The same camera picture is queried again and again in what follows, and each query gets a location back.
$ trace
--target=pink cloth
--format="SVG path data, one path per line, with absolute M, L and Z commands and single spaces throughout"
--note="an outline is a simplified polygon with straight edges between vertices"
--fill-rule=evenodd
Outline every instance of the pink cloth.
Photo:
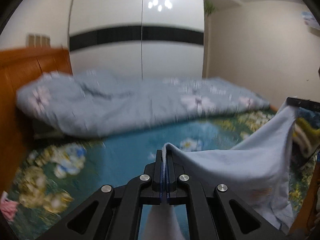
M 11 201 L 9 199 L 4 199 L 0 202 L 0 210 L 5 219 L 7 219 L 8 221 L 13 221 L 14 216 L 17 212 L 17 205 L 19 205 L 18 202 Z

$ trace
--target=headboard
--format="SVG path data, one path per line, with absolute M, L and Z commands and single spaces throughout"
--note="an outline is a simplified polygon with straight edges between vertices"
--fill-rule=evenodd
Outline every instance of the headboard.
M 31 120 L 15 106 L 18 88 L 43 72 L 72 74 L 67 49 L 23 48 L 0 51 L 0 195 L 33 146 Z

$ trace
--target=wardrobe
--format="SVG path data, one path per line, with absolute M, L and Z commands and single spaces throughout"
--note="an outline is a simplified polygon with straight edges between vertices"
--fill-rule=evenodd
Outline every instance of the wardrobe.
M 203 0 L 73 0 L 69 50 L 73 73 L 201 78 Z

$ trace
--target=metal screw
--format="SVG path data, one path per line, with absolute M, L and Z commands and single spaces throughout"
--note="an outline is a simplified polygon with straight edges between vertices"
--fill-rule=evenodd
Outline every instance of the metal screw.
M 101 188 L 101 191 L 104 193 L 109 193 L 112 190 L 112 187 L 110 185 L 104 185 Z
M 142 174 L 140 176 L 140 180 L 142 180 L 142 181 L 147 181 L 149 179 L 150 179 L 150 176 L 148 174 Z
M 187 181 L 190 179 L 190 177 L 186 174 L 182 174 L 179 176 L 179 179 L 182 180 L 182 181 Z
M 225 191 L 227 191 L 228 190 L 228 187 L 227 187 L 227 185 L 224 185 L 224 184 L 220 184 L 220 185 L 218 185 L 218 191 L 221 191 L 221 192 L 225 192 Z

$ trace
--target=mattress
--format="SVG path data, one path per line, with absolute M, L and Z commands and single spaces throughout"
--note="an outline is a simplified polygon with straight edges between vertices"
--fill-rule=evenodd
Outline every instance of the mattress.
M 20 202 L 10 227 L 19 239 L 36 239 L 99 187 L 118 187 L 143 173 L 155 161 L 156 150 L 167 142 L 183 151 L 230 149 L 268 122 L 274 113 L 255 111 L 232 116 L 201 118 L 99 140 L 52 141 L 31 152 L 17 170 L 8 198 Z M 52 152 L 60 151 L 60 160 Z M 289 201 L 296 216 L 306 197 L 316 163 L 290 167 Z M 142 210 L 139 239 L 150 206 Z M 178 223 L 189 239 L 185 206 L 176 206 Z

